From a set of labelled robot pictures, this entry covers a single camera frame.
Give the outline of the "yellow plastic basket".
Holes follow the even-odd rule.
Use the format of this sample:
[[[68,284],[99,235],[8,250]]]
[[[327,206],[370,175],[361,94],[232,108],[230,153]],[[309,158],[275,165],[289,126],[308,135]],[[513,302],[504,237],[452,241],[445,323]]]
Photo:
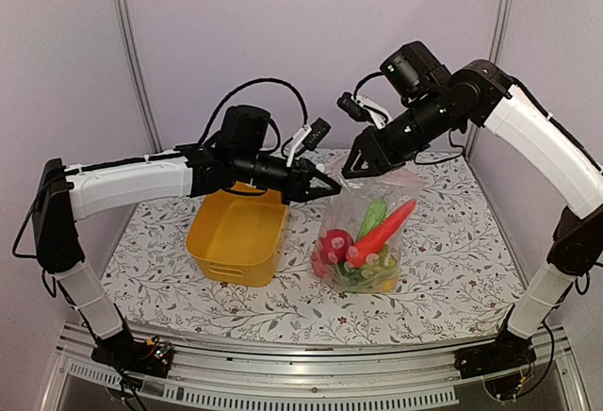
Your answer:
[[[287,206],[279,191],[262,193],[243,183],[234,191],[204,196],[186,248],[208,279],[261,288],[275,273]]]

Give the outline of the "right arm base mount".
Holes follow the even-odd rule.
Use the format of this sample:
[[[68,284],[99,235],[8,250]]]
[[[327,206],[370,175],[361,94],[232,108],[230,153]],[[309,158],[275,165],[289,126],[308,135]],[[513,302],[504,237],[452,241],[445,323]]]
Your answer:
[[[531,339],[498,335],[492,342],[457,350],[454,368],[462,379],[481,377],[484,388],[501,402],[515,400],[534,373]]]

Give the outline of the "clear zip top bag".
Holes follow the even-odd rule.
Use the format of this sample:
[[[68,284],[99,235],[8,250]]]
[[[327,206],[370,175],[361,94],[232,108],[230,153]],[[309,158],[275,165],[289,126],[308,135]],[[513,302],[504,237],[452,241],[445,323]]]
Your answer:
[[[390,292],[400,277],[403,228],[425,181],[406,169],[346,179],[344,163],[340,158],[325,164],[342,190],[325,206],[312,271],[338,291]]]

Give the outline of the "orange toy carrot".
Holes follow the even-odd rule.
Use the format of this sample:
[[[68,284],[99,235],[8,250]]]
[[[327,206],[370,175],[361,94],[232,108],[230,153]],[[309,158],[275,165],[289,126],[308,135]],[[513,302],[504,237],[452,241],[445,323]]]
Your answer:
[[[361,268],[367,263],[370,255],[378,255],[387,241],[404,225],[416,208],[416,200],[404,203],[381,224],[369,231],[363,238],[351,245],[346,253],[346,260],[354,268]]]

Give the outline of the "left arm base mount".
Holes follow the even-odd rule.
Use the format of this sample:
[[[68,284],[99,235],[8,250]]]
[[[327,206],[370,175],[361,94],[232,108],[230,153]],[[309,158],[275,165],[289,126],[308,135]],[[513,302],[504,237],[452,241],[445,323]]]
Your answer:
[[[112,367],[157,378],[167,378],[173,360],[173,345],[167,340],[152,337],[136,340],[128,332],[99,339],[91,360]]]

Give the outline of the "red toy apple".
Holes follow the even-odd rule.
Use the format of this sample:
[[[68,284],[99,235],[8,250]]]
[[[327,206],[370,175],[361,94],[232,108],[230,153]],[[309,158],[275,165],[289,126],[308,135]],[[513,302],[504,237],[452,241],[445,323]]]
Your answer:
[[[311,256],[311,267],[313,273],[318,278],[323,278],[330,272],[329,266],[316,253],[313,253]]]

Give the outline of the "green toy cabbage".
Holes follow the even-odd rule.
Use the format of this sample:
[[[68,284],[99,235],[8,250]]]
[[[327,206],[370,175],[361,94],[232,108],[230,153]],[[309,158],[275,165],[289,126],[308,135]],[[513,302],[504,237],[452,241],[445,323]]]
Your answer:
[[[399,261],[393,255],[362,268],[353,268],[346,262],[334,272],[334,283],[352,292],[380,292],[380,285],[388,279],[399,280]]]

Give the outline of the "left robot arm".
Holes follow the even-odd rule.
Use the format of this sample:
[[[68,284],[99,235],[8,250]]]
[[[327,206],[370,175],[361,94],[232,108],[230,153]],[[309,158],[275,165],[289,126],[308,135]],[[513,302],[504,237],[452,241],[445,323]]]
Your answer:
[[[36,260],[103,341],[121,368],[133,367],[140,349],[86,262],[76,223],[115,207],[171,197],[197,197],[246,183],[280,192],[284,204],[336,195],[341,187],[305,158],[279,158],[262,146],[270,115],[264,109],[228,107],[209,140],[183,144],[152,156],[88,166],[46,162],[36,197],[24,219],[32,226]]]

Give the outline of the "yellow toy lemon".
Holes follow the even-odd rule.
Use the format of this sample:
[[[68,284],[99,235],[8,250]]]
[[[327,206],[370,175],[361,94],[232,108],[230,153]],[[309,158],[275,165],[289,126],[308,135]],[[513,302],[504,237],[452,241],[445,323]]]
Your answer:
[[[388,280],[383,281],[383,283],[380,285],[380,292],[388,293],[388,292],[394,291],[397,283],[398,283],[397,279],[388,279]]]

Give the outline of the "red toy tomato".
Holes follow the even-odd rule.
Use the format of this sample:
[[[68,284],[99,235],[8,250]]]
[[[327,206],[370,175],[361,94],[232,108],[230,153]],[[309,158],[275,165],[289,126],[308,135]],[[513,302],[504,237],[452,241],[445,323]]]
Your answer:
[[[342,263],[352,244],[353,238],[347,231],[330,229],[318,237],[318,258],[328,264]]]

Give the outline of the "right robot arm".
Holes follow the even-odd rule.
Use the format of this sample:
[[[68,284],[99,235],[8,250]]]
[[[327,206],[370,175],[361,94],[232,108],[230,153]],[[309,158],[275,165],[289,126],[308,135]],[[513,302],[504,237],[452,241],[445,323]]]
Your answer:
[[[546,263],[530,280],[487,350],[487,361],[505,370],[559,304],[577,277],[602,254],[602,168],[517,78],[493,62],[476,59],[451,73],[421,41],[401,46],[371,78],[384,77],[405,112],[386,110],[357,92],[338,106],[370,126],[359,134],[343,167],[345,178],[373,177],[404,166],[446,132],[470,123],[507,142],[562,196],[562,212]]]

